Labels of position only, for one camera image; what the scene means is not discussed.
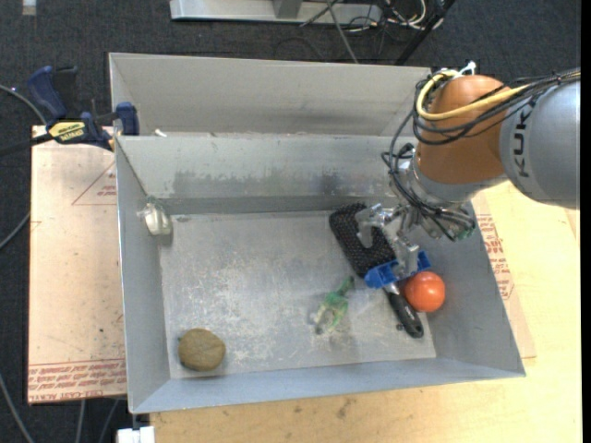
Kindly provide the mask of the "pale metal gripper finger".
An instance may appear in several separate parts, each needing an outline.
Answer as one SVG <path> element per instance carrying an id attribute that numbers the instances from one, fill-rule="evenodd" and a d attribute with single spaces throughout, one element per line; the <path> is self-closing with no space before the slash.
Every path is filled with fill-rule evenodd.
<path id="1" fill-rule="evenodd" d="M 363 208 L 355 214 L 357 237 L 365 248 L 373 246 L 373 228 L 381 228 L 385 224 L 384 210 L 381 204 Z"/>
<path id="2" fill-rule="evenodd" d="M 407 238 L 396 238 L 393 250 L 397 265 L 393 268 L 395 276 L 405 279 L 418 272 L 418 253 L 420 248 Z"/>

